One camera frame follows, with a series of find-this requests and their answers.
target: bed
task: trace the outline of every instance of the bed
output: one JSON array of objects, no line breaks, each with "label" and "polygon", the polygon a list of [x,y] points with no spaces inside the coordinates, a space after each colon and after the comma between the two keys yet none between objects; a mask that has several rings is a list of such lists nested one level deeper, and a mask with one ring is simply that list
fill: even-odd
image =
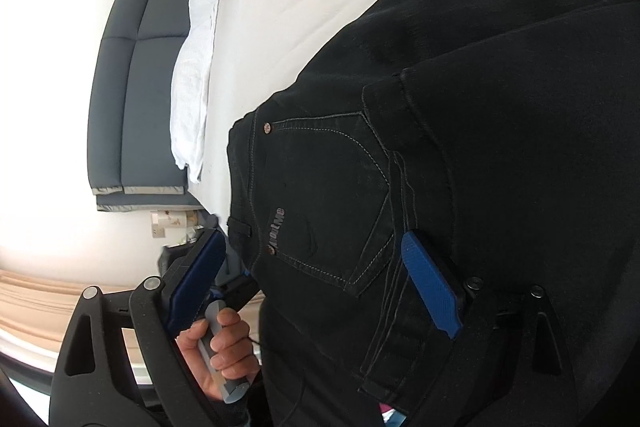
[{"label": "bed", "polygon": [[[224,225],[229,129],[289,87],[375,1],[148,0],[146,9],[136,4],[125,30],[117,21],[127,19],[120,14],[127,3],[116,0],[90,108],[89,178],[98,208],[204,208]],[[149,37],[164,47],[153,52]]]}]

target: black jeans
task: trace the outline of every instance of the black jeans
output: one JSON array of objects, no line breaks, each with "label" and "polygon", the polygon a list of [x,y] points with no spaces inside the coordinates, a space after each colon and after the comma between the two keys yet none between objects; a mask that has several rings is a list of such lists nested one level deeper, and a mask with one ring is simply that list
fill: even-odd
[{"label": "black jeans", "polygon": [[260,309],[262,377],[274,427],[382,427],[375,399],[322,355],[265,299]]},{"label": "black jeans", "polygon": [[599,399],[640,333],[638,1],[379,0],[235,124],[230,241],[301,364],[266,358],[277,418],[427,393],[451,341],[401,262],[414,229],[461,279],[545,287]]}]

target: blue clamp pad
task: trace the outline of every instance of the blue clamp pad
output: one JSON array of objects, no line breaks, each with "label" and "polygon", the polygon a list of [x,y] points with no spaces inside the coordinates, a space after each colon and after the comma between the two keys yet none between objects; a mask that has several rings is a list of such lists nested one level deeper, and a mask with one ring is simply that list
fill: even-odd
[{"label": "blue clamp pad", "polygon": [[178,260],[183,261],[184,265],[177,267],[175,271],[172,270],[172,282],[177,282],[173,288],[167,288],[171,293],[166,304],[164,327],[172,338],[191,327],[207,298],[211,285],[226,259],[224,234],[214,230],[208,238],[203,237],[196,241],[192,252],[194,258],[190,252]]},{"label": "blue clamp pad", "polygon": [[406,232],[401,243],[402,261],[435,326],[454,339],[462,329],[462,298],[456,295],[414,232]]}]

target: white wall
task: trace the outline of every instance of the white wall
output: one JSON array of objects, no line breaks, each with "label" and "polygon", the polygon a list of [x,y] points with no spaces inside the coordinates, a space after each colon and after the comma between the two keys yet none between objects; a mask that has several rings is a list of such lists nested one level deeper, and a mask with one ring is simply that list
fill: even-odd
[{"label": "white wall", "polygon": [[86,126],[114,0],[0,0],[0,267],[105,285],[156,273],[150,214],[95,210]]}]

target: gray handle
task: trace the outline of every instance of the gray handle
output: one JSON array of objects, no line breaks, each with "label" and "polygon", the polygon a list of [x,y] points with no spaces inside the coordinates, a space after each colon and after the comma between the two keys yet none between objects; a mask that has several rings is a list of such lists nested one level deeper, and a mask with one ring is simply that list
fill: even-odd
[{"label": "gray handle", "polygon": [[225,301],[217,300],[213,301],[207,310],[205,311],[205,318],[209,321],[209,328],[204,336],[198,341],[198,348],[200,354],[207,364],[213,381],[218,385],[220,393],[222,393],[222,400],[225,403],[233,403],[240,400],[244,394],[249,390],[249,381],[246,377],[238,378],[237,380],[227,380],[222,374],[211,366],[210,360],[216,352],[211,349],[211,341],[213,337],[222,331],[222,326],[218,322],[218,313],[220,310],[226,308]]}]

